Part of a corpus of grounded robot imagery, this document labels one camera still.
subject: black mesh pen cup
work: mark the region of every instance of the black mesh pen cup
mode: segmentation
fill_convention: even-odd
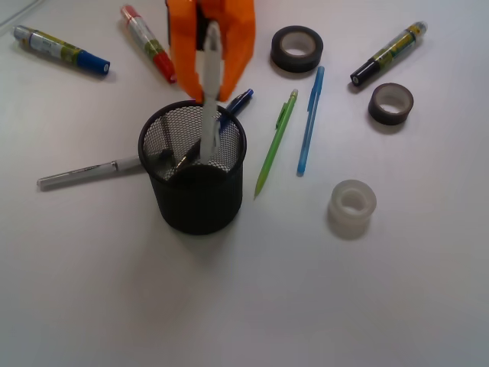
[[[202,104],[183,101],[156,112],[139,137],[139,158],[149,173],[161,215],[181,232],[205,235],[226,227],[243,197],[246,136],[239,121],[219,107],[221,144],[199,161]]]

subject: orange clamp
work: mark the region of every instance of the orange clamp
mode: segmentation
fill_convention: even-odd
[[[196,72],[197,6],[219,23],[224,55],[224,76],[219,100],[229,99],[253,57],[255,17],[253,0],[168,0],[171,57],[178,83],[197,102],[202,86]]]

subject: green mechanical pencil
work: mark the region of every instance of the green mechanical pencil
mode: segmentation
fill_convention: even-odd
[[[261,189],[265,185],[265,181],[267,180],[268,173],[270,172],[270,168],[272,167],[272,163],[274,162],[275,155],[277,154],[278,147],[280,142],[282,141],[283,133],[285,132],[285,128],[287,127],[287,123],[289,122],[290,115],[292,114],[292,110],[294,105],[296,104],[297,95],[299,91],[294,89],[290,94],[289,102],[284,103],[282,107],[282,111],[280,111],[280,115],[278,116],[274,140],[272,141],[272,145],[268,150],[267,157],[265,158],[265,162],[263,163],[263,167],[261,168],[260,176],[258,177],[257,187],[254,189],[254,198],[260,194]]]

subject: tape roll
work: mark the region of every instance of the tape roll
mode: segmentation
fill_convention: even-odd
[[[329,201],[329,213],[346,226],[368,222],[376,207],[374,191],[358,180],[347,180],[336,185]]]
[[[280,29],[272,40],[272,61],[282,70],[305,73],[317,67],[322,56],[322,39],[312,29],[292,25]],[[301,51],[293,54],[291,50]]]
[[[395,106],[399,112],[387,111],[383,105]],[[379,123],[393,126],[405,122],[413,106],[413,95],[406,87],[387,83],[375,89],[368,104],[368,113]]]

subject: black marker cap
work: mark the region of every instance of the black marker cap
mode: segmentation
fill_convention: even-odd
[[[357,71],[350,75],[354,86],[360,86],[365,80],[381,71],[381,65],[373,58],[364,63]]]

